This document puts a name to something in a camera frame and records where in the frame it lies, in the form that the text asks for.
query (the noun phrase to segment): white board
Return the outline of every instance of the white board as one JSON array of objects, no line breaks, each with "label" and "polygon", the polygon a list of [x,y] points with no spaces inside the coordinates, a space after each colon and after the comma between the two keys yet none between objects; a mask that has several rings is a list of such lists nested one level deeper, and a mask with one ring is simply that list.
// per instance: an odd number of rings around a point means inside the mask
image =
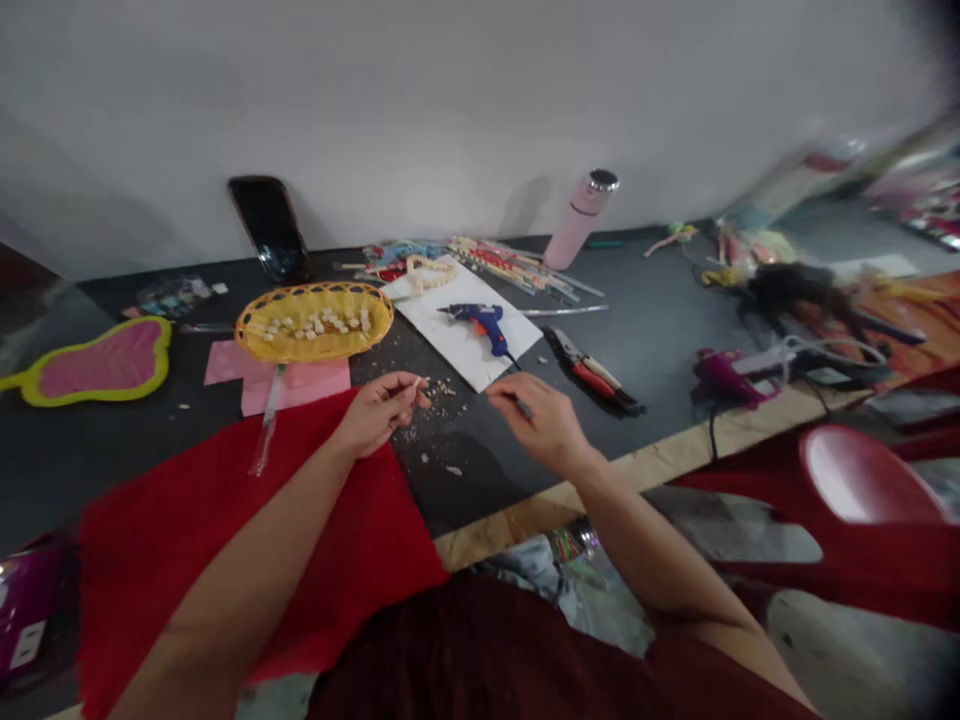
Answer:
[{"label": "white board", "polygon": [[853,282],[863,270],[879,270],[889,277],[910,277],[920,274],[920,270],[900,254],[845,260],[844,262],[830,263],[827,267],[837,274],[838,283]]},{"label": "white board", "polygon": [[506,357],[494,357],[490,351],[490,339],[477,335],[473,323],[458,322],[438,308],[457,303],[500,305],[503,320],[498,324],[510,348],[510,354],[519,358],[529,350],[543,333],[532,322],[517,312],[517,309],[449,255],[440,262],[450,263],[457,269],[456,277],[446,285],[424,290],[416,295],[413,283],[403,276],[382,288],[390,298],[415,296],[395,303],[395,307],[453,365],[460,376],[478,393],[500,377],[510,367]]}]

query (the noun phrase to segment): hand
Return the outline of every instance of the hand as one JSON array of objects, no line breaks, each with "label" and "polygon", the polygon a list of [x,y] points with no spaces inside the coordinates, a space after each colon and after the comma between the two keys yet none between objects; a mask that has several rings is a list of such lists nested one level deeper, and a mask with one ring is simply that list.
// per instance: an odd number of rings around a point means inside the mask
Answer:
[{"label": "hand", "polygon": [[398,427],[413,420],[419,405],[426,410],[430,400],[421,390],[427,381],[408,372],[393,372],[363,386],[328,443],[354,459],[370,457],[390,439]]},{"label": "hand", "polygon": [[[520,444],[544,467],[570,476],[603,461],[584,437],[570,398],[540,378],[528,373],[508,375],[487,388],[487,396]],[[529,415],[518,402],[529,409]]]}]

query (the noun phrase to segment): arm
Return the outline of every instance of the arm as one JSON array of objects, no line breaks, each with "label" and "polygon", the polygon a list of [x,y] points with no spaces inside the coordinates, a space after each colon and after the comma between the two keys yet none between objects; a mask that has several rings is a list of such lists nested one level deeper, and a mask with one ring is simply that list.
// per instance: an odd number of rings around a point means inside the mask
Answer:
[{"label": "arm", "polygon": [[577,489],[604,549],[658,627],[701,640],[813,709],[733,591],[587,442],[570,398],[524,373],[487,393],[527,451]]},{"label": "arm", "polygon": [[429,407],[425,385],[391,373],[364,387],[337,430],[197,578],[110,720],[232,718],[358,458]]}]

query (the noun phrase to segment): yellow green frame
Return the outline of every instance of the yellow green frame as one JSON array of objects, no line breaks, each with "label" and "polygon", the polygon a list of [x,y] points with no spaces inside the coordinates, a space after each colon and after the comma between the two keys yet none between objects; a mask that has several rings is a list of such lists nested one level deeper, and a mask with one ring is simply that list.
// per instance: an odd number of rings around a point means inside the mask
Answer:
[{"label": "yellow green frame", "polygon": [[[96,345],[97,343],[102,342],[119,332],[123,332],[123,330],[132,325],[147,322],[157,323],[160,325],[160,337],[157,338],[156,342],[153,344],[153,355],[155,359],[154,373],[150,379],[142,385],[125,390],[84,390],[83,392],[68,393],[55,398],[47,397],[40,392],[40,376],[43,373],[43,368],[53,358],[57,357],[58,355],[76,352],[77,350],[85,350],[88,347],[92,347],[93,345]],[[170,359],[167,355],[167,348],[170,346],[171,333],[172,325],[166,318],[150,316],[127,320],[126,322],[122,322],[119,325],[110,328],[105,333],[91,340],[90,342],[81,343],[79,345],[69,345],[67,347],[60,348],[59,350],[53,350],[37,360],[33,365],[23,372],[17,373],[16,375],[10,375],[5,378],[0,378],[0,391],[19,387],[20,394],[23,396],[23,399],[36,407],[59,407],[61,405],[70,405],[71,403],[75,402],[83,402],[84,400],[100,400],[104,402],[139,400],[140,398],[152,393],[163,384],[164,380],[167,379],[167,372],[170,370]]]}]

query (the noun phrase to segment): pink water bottle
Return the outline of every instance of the pink water bottle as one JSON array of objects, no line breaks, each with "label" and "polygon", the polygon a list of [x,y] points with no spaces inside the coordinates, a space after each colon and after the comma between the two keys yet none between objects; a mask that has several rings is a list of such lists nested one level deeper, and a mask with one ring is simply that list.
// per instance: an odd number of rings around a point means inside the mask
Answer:
[{"label": "pink water bottle", "polygon": [[609,170],[596,168],[589,172],[563,211],[560,227],[550,238],[543,256],[547,267],[554,270],[570,267],[596,225],[600,211],[619,187],[620,180]]}]

